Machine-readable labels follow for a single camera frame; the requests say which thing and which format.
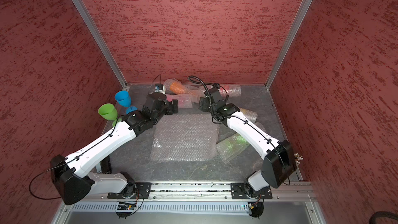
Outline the blue glass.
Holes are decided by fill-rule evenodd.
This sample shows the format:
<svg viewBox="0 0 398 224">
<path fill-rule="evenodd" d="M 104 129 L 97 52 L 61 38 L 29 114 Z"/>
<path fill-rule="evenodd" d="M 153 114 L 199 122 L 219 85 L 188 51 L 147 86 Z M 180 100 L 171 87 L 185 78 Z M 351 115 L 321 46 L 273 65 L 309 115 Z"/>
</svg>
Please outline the blue glass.
<svg viewBox="0 0 398 224">
<path fill-rule="evenodd" d="M 123 107 L 126 107 L 126 114 L 137 110 L 137 107 L 132 106 L 132 99 L 127 91 L 119 91 L 115 94 L 115 100 Z"/>
</svg>

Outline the dark green glass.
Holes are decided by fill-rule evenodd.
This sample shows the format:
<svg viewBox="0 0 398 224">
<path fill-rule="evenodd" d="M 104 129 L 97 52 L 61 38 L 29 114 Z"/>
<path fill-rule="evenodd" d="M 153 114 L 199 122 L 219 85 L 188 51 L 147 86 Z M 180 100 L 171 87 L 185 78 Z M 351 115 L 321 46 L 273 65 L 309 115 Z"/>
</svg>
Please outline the dark green glass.
<svg viewBox="0 0 398 224">
<path fill-rule="evenodd" d="M 238 133 L 235 133 L 234 135 L 217 143 L 216 149 L 222 162 L 228 164 L 249 146 L 251 145 L 246 141 L 244 137 L 242 137 Z"/>
</svg>

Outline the yellow glass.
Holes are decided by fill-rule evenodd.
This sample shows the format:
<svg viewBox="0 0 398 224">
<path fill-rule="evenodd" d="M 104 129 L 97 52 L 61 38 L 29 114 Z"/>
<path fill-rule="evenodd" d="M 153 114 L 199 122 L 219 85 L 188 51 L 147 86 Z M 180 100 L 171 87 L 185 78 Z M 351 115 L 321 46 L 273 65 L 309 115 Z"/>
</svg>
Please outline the yellow glass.
<svg viewBox="0 0 398 224">
<path fill-rule="evenodd" d="M 255 123 L 257 118 L 258 118 L 258 114 L 257 112 L 251 111 L 251 110 L 247 110 L 245 108 L 240 108 L 240 111 L 244 114 L 244 116 L 251 122 Z"/>
</svg>

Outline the light green wine glass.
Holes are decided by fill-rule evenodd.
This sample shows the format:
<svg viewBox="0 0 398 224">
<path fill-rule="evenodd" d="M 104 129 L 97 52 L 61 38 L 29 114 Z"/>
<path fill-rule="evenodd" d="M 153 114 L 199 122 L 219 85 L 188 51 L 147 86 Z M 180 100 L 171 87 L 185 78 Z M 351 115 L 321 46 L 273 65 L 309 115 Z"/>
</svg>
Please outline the light green wine glass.
<svg viewBox="0 0 398 224">
<path fill-rule="evenodd" d="M 121 116 L 119 115 L 115 106 L 111 103 L 103 104 L 97 110 L 98 114 L 104 119 L 111 121 L 112 126 L 115 127 L 121 121 Z"/>
</svg>

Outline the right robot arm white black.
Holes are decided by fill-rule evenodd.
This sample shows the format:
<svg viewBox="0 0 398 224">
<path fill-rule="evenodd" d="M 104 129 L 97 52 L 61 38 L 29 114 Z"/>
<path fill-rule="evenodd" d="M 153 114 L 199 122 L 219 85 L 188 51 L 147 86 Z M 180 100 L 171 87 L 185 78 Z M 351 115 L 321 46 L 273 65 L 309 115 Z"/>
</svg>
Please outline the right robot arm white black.
<svg viewBox="0 0 398 224">
<path fill-rule="evenodd" d="M 205 83 L 196 76 L 189 76 L 188 80 L 205 89 L 204 97 L 200 98 L 199 109 L 210 113 L 214 124 L 223 124 L 241 135 L 263 160 L 261 169 L 244 182 L 246 196 L 257 198 L 265 188 L 278 188 L 286 180 L 290 180 L 290 176 L 297 169 L 290 142 L 279 141 L 252 123 L 240 108 L 228 103 L 227 96 L 221 95 L 218 84 Z"/>
</svg>

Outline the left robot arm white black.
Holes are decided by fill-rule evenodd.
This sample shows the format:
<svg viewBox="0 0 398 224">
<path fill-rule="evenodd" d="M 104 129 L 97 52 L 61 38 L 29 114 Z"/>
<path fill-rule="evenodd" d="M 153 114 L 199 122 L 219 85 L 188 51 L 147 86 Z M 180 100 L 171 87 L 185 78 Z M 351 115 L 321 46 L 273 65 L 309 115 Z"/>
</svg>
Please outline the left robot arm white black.
<svg viewBox="0 0 398 224">
<path fill-rule="evenodd" d="M 151 93 L 142 110 L 118 116 L 115 126 L 92 143 L 67 157 L 53 157 L 49 171 L 59 198 L 66 205 L 97 194 L 137 198 L 136 183 L 128 173 L 99 174 L 92 170 L 119 147 L 158 124 L 163 116 L 177 113 L 178 100 L 168 101 L 163 93 Z"/>
</svg>

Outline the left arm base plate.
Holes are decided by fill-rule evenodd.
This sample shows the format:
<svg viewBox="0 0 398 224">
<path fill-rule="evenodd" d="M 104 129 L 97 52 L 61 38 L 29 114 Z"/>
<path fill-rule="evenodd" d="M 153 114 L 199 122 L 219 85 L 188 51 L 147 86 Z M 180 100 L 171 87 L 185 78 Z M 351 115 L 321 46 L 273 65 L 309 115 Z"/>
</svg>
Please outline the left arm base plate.
<svg viewBox="0 0 398 224">
<path fill-rule="evenodd" d="M 120 193 L 109 193 L 108 199 L 148 199 L 151 192 L 152 183 L 128 183 L 127 186 Z"/>
</svg>

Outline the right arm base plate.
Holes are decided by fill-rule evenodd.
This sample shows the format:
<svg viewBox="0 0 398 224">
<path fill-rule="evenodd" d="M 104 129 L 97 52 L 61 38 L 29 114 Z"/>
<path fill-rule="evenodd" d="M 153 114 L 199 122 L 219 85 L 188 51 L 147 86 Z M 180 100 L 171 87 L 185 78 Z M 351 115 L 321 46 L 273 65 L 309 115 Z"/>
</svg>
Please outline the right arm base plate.
<svg viewBox="0 0 398 224">
<path fill-rule="evenodd" d="M 273 198 L 270 186 L 255 191 L 248 183 L 231 183 L 232 199 L 270 200 Z"/>
</svg>

